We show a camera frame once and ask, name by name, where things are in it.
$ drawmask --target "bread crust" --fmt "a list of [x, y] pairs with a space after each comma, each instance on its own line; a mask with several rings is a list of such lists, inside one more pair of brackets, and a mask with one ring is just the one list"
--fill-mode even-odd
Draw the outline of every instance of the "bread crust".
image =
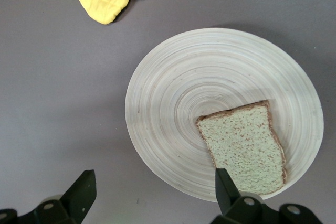
[[[255, 103], [251, 103], [251, 104], [248, 104], [248, 105], [240, 106], [240, 107], [237, 107], [237, 108], [234, 108], [234, 109], [231, 109], [231, 110], [218, 111], [218, 112], [215, 112], [215, 113], [212, 113], [212, 114], [209, 114], [209, 115], [201, 115], [201, 116], [199, 116], [196, 119], [196, 126], [198, 128], [199, 133], [201, 134], [201, 137], [203, 138], [203, 140], [205, 140], [205, 136], [203, 135], [203, 132], [202, 132], [202, 130], [200, 129], [200, 127], [198, 125], [199, 121], [202, 121], [202, 120], [208, 119], [208, 118], [217, 117], [217, 116], [229, 116], [229, 115], [233, 114], [237, 110], [251, 110], [255, 106], [265, 106], [267, 108], [268, 127], [269, 127], [270, 132], [272, 133], [273, 139], [275, 140], [275, 142], [279, 146], [279, 149], [280, 149], [280, 152], [281, 152], [281, 158], [282, 158], [282, 180], [283, 180], [283, 186], [284, 186], [284, 184], [286, 183], [286, 180], [287, 180], [287, 171], [286, 171], [286, 168], [285, 168], [286, 158], [285, 158], [284, 149], [282, 148], [282, 145], [281, 145], [281, 142], [279, 140], [279, 137], [276, 134], [276, 132], [273, 129], [273, 126], [272, 126], [272, 114], [271, 114], [271, 111], [270, 111], [270, 103], [269, 103], [268, 100], [262, 100], [262, 101], [259, 101], [259, 102], [255, 102]], [[211, 152], [211, 150], [209, 149], [209, 147], [208, 147], [208, 150], [210, 152], [213, 164], [217, 168], [217, 166], [215, 164], [215, 161], [214, 161], [215, 159], [214, 159], [213, 153]]]

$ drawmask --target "bread slice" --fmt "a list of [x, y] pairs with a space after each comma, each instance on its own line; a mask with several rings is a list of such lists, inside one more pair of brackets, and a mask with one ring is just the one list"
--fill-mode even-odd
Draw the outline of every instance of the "bread slice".
[[227, 169], [239, 191], [266, 195], [284, 186], [286, 160], [268, 100], [200, 116], [196, 126], [215, 167]]

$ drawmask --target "bamboo plate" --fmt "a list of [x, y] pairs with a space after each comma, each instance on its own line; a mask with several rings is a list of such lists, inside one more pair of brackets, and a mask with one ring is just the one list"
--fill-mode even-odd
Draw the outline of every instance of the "bamboo plate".
[[215, 168], [195, 126], [200, 115], [268, 99], [293, 185], [320, 148], [323, 114], [315, 88], [284, 51], [255, 35], [205, 28], [176, 35], [150, 51], [126, 94], [130, 138], [162, 180], [216, 202]]

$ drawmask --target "gray background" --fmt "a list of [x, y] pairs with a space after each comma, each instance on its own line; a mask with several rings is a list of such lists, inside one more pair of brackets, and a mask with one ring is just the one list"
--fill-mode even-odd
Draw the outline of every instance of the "gray background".
[[78, 0], [0, 0], [0, 209], [19, 214], [95, 169], [88, 223], [210, 223], [216, 203], [156, 177], [129, 138], [133, 71], [165, 39], [227, 27], [265, 38], [302, 66], [321, 99], [324, 138], [307, 173], [266, 203], [296, 202], [334, 223], [335, 0], [130, 0], [110, 25]]

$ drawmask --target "plate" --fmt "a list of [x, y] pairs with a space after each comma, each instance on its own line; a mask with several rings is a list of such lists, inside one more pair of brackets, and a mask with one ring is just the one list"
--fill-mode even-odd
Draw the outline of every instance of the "plate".
[[268, 99], [293, 185], [320, 148], [323, 114], [316, 90], [283, 50], [255, 35], [205, 28], [150, 51], [126, 94], [132, 143], [146, 165], [174, 188], [216, 202], [215, 168], [195, 121], [200, 115]]

